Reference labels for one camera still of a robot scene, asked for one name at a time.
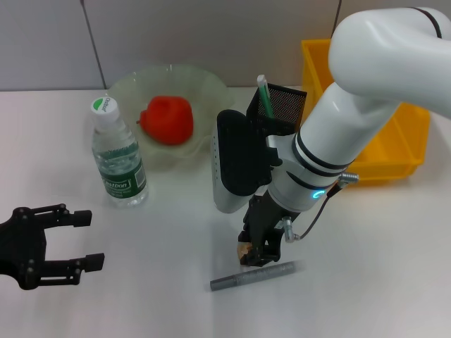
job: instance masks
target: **black mesh pen holder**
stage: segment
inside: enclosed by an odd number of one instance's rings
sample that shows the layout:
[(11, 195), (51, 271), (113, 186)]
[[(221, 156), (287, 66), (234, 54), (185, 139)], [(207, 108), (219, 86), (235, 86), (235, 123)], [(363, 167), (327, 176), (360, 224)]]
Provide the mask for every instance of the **black mesh pen holder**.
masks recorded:
[(297, 121), (302, 117), (306, 92), (268, 84), (274, 118), (268, 118), (257, 89), (247, 108), (246, 116), (252, 127), (268, 135), (289, 135), (296, 131)]

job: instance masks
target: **gray wall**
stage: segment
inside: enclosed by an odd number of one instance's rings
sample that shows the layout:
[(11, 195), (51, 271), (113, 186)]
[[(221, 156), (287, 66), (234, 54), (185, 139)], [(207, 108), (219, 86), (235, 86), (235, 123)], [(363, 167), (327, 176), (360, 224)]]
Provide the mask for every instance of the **gray wall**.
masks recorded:
[(330, 36), (338, 0), (88, 0), (86, 7), (107, 85), (149, 63), (195, 64), (232, 86), (255, 85), (262, 73), (298, 85), (300, 42)]
[[(302, 39), (330, 37), (339, 0), (85, 0), (107, 87), (149, 64), (190, 63), (228, 85), (299, 85)], [(342, 0), (370, 8), (449, 0)], [(0, 90), (103, 87), (80, 0), (0, 0)]]
[(0, 90), (101, 88), (78, 0), (0, 0)]

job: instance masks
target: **white bottle cap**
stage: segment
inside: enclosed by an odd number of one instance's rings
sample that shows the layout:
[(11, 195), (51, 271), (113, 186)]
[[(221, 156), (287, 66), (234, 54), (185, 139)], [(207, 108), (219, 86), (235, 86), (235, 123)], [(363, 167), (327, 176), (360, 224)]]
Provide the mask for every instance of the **white bottle cap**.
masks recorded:
[(91, 103), (92, 119), (98, 129), (104, 129), (117, 121), (121, 113), (118, 103), (109, 96), (99, 97)]

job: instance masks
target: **water bottle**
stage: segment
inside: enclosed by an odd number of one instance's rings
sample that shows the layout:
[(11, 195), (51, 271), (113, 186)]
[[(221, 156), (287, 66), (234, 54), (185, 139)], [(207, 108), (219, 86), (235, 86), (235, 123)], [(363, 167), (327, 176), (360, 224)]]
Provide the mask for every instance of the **water bottle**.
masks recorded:
[(138, 143), (121, 118), (115, 99), (91, 104), (94, 121), (92, 153), (106, 192), (117, 206), (134, 206), (147, 196), (147, 181)]

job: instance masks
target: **glass bowl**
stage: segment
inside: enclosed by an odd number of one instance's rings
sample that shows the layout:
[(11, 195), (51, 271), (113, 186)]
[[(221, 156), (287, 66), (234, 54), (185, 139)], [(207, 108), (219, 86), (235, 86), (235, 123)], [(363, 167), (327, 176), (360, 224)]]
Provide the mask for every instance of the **glass bowl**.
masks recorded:
[[(233, 105), (227, 86), (216, 75), (191, 65), (155, 65), (133, 72), (107, 91), (119, 105), (121, 115), (140, 143), (143, 159), (163, 152), (178, 158), (197, 153), (211, 135), (216, 116)], [(194, 119), (192, 136), (178, 146), (153, 140), (137, 121), (154, 96), (182, 96), (190, 102)]]

